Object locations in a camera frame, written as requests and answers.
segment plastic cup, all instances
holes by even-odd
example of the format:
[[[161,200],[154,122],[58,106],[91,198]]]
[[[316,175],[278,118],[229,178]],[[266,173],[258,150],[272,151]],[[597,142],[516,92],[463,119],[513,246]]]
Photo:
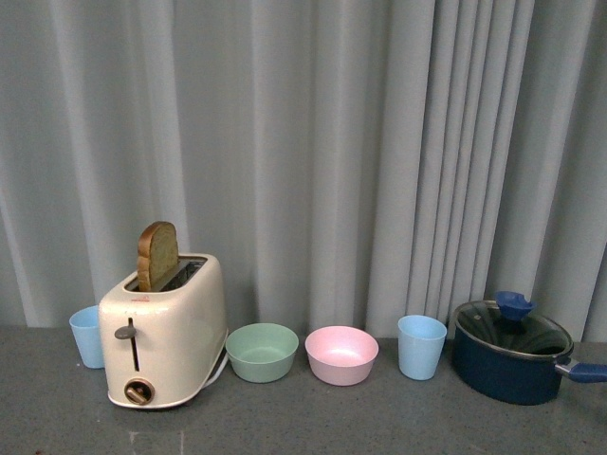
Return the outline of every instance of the plastic cup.
[[[447,327],[428,316],[398,320],[398,367],[407,377],[424,381],[434,376],[445,344]]]
[[[97,305],[89,306],[74,313],[69,319],[80,357],[88,368],[103,368],[98,310]]]

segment pot handle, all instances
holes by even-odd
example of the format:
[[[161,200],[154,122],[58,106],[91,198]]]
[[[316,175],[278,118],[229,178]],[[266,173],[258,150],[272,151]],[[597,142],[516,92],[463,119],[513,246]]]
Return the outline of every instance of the pot handle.
[[[607,382],[607,365],[579,363],[572,359],[566,365],[558,363],[555,365],[555,370],[574,382]]]

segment toaster cord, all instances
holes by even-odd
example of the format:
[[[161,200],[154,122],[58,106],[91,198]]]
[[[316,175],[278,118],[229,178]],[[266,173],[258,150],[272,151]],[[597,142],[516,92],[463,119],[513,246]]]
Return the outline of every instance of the toaster cord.
[[[228,364],[228,353],[224,353],[224,358],[221,359],[221,363],[217,367],[217,371],[211,378],[209,378],[209,380],[207,382],[205,382],[205,385],[202,386],[202,388],[205,389],[209,385],[211,385],[213,382],[215,382],[217,380],[217,378],[219,377],[219,375],[221,374],[221,372],[224,371],[224,368],[226,368],[227,364]]]

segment blue handle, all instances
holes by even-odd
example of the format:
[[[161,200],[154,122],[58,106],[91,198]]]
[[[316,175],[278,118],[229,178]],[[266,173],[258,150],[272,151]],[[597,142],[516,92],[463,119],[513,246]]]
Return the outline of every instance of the blue handle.
[[[579,363],[569,371],[569,379],[575,382],[607,382],[607,365]]]

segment bowl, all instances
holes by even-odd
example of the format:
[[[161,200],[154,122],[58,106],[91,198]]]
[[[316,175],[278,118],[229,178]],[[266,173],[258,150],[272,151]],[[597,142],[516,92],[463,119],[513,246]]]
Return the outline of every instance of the bowl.
[[[379,353],[377,341],[354,327],[334,325],[305,339],[312,373],[334,386],[353,386],[367,378]]]
[[[232,332],[226,340],[226,351],[239,377],[265,383],[289,372],[299,344],[297,335],[282,325],[256,323]]]

